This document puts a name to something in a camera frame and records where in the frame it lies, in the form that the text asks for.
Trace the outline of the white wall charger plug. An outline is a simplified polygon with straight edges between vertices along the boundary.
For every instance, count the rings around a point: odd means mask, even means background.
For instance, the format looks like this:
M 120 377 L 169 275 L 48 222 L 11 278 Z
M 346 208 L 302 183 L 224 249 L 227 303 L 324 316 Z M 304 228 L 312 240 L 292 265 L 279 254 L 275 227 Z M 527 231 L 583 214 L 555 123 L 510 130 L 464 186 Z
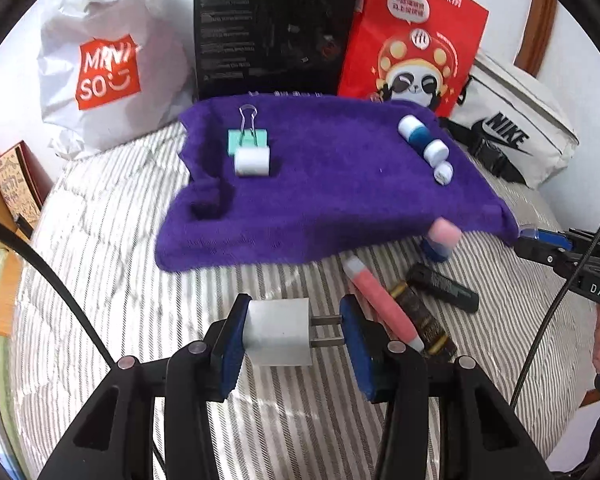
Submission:
M 342 335 L 313 337 L 315 327 L 341 325 L 339 315 L 313 316 L 310 300 L 251 300 L 242 342 L 255 367 L 311 366 L 312 351 L 344 345 Z

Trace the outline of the pink capped blue glue stick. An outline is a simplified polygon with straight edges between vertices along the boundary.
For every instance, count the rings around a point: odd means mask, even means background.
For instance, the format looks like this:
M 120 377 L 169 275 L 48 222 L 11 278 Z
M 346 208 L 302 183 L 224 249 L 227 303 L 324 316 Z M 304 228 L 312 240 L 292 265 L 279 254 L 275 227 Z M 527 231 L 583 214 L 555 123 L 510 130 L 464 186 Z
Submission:
M 445 262 L 451 257 L 461 239 L 460 228 L 440 217 L 432 222 L 428 232 L 420 241 L 420 249 L 429 260 Z

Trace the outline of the black gold lipstick tube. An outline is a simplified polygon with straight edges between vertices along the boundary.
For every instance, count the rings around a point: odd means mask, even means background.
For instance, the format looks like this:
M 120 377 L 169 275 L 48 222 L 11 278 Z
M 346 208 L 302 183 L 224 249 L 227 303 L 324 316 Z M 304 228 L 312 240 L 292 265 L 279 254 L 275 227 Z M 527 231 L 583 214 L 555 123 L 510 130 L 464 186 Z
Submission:
M 411 319 L 420 339 L 424 343 L 424 353 L 437 362 L 450 362 L 457 352 L 457 346 L 446 329 L 429 311 L 426 304 L 407 282 L 399 282 L 390 290 L 390 295 Z

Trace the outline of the pink highlighter pen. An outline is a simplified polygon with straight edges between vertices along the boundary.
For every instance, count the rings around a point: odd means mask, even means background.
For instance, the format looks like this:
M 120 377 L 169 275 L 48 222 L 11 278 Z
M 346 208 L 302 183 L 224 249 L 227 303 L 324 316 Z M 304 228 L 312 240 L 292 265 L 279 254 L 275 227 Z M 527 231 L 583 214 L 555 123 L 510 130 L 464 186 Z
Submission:
M 404 344 L 417 352 L 423 352 L 424 342 L 417 333 L 414 323 L 368 267 L 358 257 L 352 256 L 343 263 L 343 271 L 388 329 Z

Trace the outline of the black usb stick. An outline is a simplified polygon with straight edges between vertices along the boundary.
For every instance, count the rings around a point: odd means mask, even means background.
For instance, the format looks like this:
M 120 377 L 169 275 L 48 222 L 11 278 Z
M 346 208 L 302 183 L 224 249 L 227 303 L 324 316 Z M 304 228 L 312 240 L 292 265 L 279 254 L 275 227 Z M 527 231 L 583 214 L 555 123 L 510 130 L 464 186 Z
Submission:
M 406 282 L 465 313 L 475 314 L 479 310 L 480 298 L 476 292 L 423 263 L 415 263 L 410 267 L 406 274 Z

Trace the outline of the small white cap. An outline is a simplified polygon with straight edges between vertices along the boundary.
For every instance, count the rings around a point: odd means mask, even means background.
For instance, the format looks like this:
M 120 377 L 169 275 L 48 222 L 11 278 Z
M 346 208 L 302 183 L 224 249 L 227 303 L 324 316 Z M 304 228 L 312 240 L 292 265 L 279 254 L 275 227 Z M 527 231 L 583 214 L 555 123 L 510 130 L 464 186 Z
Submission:
M 434 167 L 434 180 L 440 185 L 449 185 L 454 176 L 454 168 L 449 162 L 440 162 Z

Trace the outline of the white Nike waist bag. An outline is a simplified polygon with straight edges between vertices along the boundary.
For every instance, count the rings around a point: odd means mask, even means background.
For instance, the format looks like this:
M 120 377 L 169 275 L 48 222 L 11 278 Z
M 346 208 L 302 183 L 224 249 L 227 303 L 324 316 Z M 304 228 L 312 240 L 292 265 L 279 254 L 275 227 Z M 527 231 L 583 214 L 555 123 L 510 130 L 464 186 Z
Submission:
M 448 118 L 453 139 L 492 176 L 538 188 L 566 168 L 579 139 L 538 80 L 480 50 Z

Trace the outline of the blue white glue stick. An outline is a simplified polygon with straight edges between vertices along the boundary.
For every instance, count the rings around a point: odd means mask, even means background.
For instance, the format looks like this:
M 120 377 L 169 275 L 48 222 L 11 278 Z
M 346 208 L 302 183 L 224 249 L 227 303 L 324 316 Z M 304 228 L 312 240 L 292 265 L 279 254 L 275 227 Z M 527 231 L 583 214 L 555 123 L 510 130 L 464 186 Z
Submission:
M 415 116 L 406 115 L 398 123 L 398 133 L 419 156 L 436 168 L 449 156 L 448 146 L 435 138 L 430 130 Z

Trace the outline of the striped bed quilt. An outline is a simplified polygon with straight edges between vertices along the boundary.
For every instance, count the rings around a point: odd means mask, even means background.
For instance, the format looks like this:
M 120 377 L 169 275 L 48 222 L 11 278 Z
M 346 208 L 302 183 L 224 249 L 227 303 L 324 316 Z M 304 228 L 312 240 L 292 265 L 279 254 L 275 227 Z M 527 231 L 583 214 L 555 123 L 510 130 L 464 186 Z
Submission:
M 172 356 L 225 318 L 239 294 L 247 354 L 237 385 L 208 408 L 224 479 L 368 479 L 385 410 L 358 388 L 336 326 L 353 285 L 344 255 L 307 264 L 212 266 L 166 273 L 155 263 L 158 229 L 186 185 L 185 132 L 170 126 L 71 164 L 47 197 L 34 249 L 83 309 L 113 359 Z M 482 367 L 548 455 L 591 387 L 592 302 L 560 293 L 546 266 L 497 237 L 462 236 L 441 274 L 473 290 L 475 313 L 423 296 L 459 354 Z

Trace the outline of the white tape roll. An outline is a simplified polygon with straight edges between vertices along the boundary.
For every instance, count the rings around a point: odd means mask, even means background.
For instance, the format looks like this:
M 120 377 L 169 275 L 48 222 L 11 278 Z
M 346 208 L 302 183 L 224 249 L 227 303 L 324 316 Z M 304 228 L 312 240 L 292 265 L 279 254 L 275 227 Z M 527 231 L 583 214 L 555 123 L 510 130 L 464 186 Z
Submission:
M 271 152 L 267 146 L 245 146 L 234 153 L 234 173 L 237 177 L 267 177 L 270 174 Z

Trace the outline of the teal binder clip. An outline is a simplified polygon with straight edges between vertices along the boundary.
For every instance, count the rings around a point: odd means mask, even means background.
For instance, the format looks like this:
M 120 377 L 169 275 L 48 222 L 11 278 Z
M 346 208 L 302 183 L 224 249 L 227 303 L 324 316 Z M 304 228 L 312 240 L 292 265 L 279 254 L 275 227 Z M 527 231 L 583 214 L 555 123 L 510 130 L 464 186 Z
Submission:
M 257 107 L 244 104 L 238 110 L 240 127 L 227 130 L 227 155 L 234 156 L 238 148 L 267 148 L 268 130 L 256 127 Z

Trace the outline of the red panda paper bag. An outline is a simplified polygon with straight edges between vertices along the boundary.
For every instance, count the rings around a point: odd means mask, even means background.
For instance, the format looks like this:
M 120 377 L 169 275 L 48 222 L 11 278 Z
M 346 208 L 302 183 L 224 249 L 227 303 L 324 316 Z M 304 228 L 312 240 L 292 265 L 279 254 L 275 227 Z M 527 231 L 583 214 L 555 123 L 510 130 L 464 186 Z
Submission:
M 358 0 L 338 94 L 450 116 L 488 16 L 474 0 Z

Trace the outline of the brown patterned book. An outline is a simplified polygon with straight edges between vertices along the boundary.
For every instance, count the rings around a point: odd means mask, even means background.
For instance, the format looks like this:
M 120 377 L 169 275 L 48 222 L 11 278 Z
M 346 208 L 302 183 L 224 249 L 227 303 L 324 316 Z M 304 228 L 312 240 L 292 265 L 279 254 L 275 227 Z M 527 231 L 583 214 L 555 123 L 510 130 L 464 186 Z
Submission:
M 0 155 L 0 192 L 17 230 L 30 240 L 52 184 L 23 141 Z

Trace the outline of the white Miniso shopping bag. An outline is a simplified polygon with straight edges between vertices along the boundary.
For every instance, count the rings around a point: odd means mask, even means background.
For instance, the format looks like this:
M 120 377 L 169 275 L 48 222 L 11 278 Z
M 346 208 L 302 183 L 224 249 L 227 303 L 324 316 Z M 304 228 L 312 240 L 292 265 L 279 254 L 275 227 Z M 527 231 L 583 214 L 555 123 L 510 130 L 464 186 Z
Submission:
M 52 0 L 38 54 L 42 121 L 67 160 L 151 133 L 192 102 L 166 0 Z

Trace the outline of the black Hecate product box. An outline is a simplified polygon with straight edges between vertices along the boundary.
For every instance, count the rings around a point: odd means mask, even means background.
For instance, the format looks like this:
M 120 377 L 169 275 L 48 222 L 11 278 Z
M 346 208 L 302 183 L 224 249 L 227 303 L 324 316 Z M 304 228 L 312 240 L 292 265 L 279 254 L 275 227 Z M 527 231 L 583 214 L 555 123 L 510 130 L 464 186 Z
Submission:
M 338 90 L 356 0 L 194 0 L 199 99 Z

